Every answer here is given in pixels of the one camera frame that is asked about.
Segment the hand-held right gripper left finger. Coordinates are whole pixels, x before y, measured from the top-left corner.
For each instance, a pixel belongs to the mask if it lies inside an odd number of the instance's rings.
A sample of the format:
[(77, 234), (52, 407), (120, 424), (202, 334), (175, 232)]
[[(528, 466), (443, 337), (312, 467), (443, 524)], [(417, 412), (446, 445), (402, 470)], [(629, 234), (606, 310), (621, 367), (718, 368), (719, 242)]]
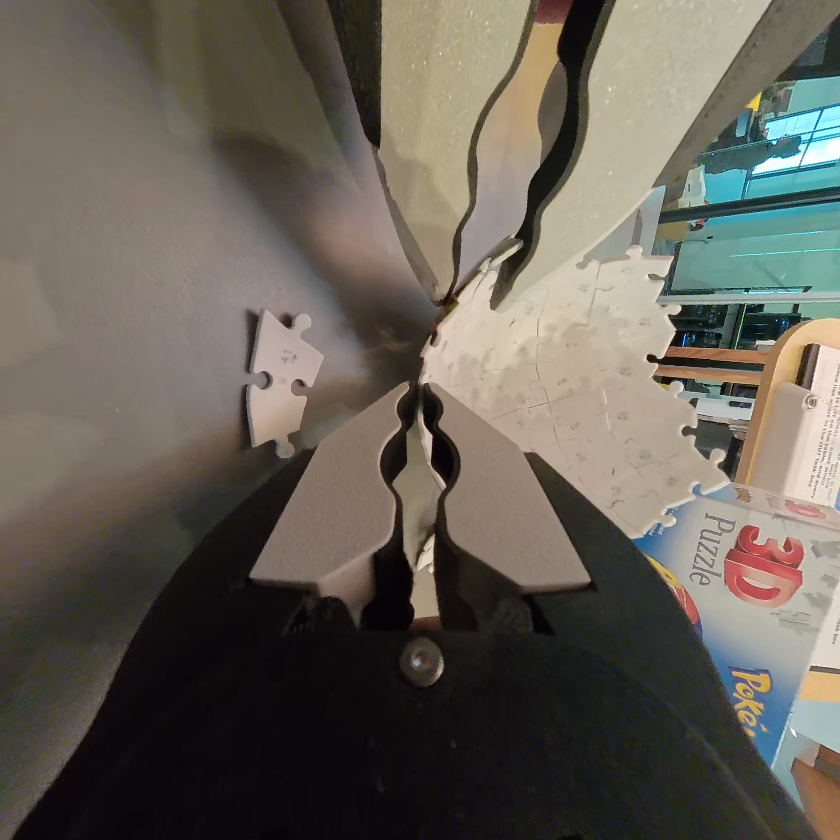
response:
[(405, 382), (325, 437), (250, 580), (341, 600), (363, 628), (406, 630), (413, 572), (393, 483), (406, 466), (414, 417), (415, 384)]

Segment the partly built puzzle ball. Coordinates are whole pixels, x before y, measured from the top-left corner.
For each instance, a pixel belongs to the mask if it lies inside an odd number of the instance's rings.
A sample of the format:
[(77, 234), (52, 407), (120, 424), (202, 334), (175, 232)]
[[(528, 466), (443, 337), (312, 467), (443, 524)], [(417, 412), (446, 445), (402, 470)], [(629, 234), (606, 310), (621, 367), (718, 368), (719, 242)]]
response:
[(682, 385), (655, 381), (679, 306), (658, 301), (673, 256), (637, 245), (552, 270), (493, 309), (510, 246), (479, 264), (422, 351), (421, 385), (441, 386), (568, 480), (631, 539), (729, 483), (703, 455)]

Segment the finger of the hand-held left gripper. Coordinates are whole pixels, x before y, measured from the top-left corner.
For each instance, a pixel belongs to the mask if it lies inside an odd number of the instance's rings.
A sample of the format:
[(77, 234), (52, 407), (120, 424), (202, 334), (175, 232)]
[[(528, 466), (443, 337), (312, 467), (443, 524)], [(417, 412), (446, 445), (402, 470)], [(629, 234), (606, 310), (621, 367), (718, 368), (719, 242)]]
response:
[(494, 309), (581, 261), (649, 195), (769, 2), (574, 2), (563, 120), (528, 188)]
[(537, 5), (381, 3), (380, 176), (409, 266), (434, 303), (458, 278), (480, 132), (521, 64)]

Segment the blue puzzle box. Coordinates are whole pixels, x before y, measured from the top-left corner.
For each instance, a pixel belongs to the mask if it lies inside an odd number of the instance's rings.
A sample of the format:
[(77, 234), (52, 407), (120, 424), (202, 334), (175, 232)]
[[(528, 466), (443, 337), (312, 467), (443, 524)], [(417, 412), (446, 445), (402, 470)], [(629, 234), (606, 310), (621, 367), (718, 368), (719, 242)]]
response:
[(729, 484), (636, 546), (710, 654), (738, 725), (798, 801), (791, 765), (838, 751), (839, 517)]

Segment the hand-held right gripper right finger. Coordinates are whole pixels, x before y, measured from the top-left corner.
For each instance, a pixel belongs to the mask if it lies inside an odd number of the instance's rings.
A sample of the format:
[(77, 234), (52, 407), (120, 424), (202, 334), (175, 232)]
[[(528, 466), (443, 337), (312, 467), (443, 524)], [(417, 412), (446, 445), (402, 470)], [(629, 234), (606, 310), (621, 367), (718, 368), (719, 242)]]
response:
[(510, 604), (578, 592), (592, 578), (520, 447), (439, 385), (424, 387), (442, 628), (486, 632)]

